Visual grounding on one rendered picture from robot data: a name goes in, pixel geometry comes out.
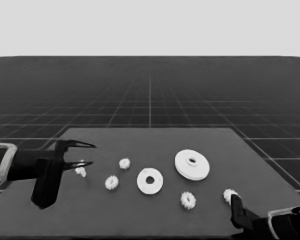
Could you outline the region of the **large thick white disc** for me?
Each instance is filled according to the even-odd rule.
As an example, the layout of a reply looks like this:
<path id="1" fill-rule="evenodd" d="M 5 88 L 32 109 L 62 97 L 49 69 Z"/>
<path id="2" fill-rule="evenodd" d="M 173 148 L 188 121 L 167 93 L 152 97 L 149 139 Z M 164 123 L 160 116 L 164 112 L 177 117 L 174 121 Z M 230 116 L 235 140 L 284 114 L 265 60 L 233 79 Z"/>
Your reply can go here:
<path id="1" fill-rule="evenodd" d="M 184 149 L 174 157 L 174 165 L 177 172 L 191 181 L 204 180 L 210 172 L 210 164 L 201 153 Z"/>

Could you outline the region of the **white round carrier with pins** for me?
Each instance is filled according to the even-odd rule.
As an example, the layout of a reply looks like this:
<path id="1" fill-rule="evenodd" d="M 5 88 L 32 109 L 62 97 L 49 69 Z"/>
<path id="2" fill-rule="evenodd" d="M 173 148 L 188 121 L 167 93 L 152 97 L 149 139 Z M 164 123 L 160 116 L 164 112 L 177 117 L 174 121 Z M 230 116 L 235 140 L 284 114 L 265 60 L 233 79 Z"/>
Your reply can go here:
<path id="1" fill-rule="evenodd" d="M 161 172 L 155 168 L 144 168 L 137 176 L 137 187 L 146 195 L 157 194 L 163 187 L 164 179 Z"/>

